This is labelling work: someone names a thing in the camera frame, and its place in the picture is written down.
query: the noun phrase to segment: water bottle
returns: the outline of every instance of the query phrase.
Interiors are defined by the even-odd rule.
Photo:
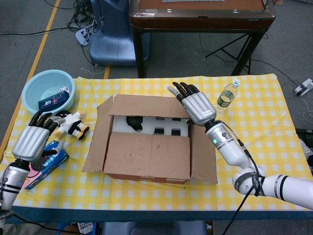
[[[223,112],[229,107],[230,103],[234,100],[238,93],[239,85],[240,81],[238,79],[233,79],[230,84],[224,87],[224,90],[216,101],[216,111]]]

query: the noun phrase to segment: box flap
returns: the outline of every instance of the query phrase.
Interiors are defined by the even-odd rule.
[[[217,184],[215,147],[204,128],[191,126],[191,176]]]
[[[112,132],[103,172],[190,178],[189,137]]]
[[[110,115],[190,118],[176,98],[129,94],[116,96]]]
[[[97,108],[98,118],[94,128],[88,156],[85,160],[82,172],[99,172],[103,169],[107,144],[112,127],[112,117],[109,110],[113,104],[113,96],[108,98]]]

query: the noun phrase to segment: green bottle label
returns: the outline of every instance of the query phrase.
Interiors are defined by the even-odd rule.
[[[235,96],[231,91],[225,90],[222,91],[220,97],[217,99],[217,104],[223,108],[226,108],[234,100]]]

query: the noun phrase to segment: yellow checkered tablecloth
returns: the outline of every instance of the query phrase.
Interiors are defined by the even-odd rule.
[[[93,210],[235,210],[243,196],[232,186],[238,167],[228,166],[217,154],[218,184],[190,180],[185,185],[115,180],[103,173],[82,173],[97,117],[96,107],[113,94],[170,96],[172,81],[196,85],[214,104],[232,78],[185,77],[155,79],[75,79],[75,102],[70,111],[84,110],[83,122],[90,126],[86,139],[64,135],[70,155],[32,190],[22,189],[15,206]],[[219,115],[249,148],[267,175],[286,174],[312,180],[288,108],[274,74],[238,76],[239,93],[228,110]],[[31,114],[21,106],[8,142],[0,173],[14,161],[12,148]],[[243,210],[305,210],[268,197],[248,197]]]

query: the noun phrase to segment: bottle cap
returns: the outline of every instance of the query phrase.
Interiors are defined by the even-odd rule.
[[[233,81],[231,82],[231,86],[233,88],[238,88],[240,85],[240,81],[238,79],[233,79]]]

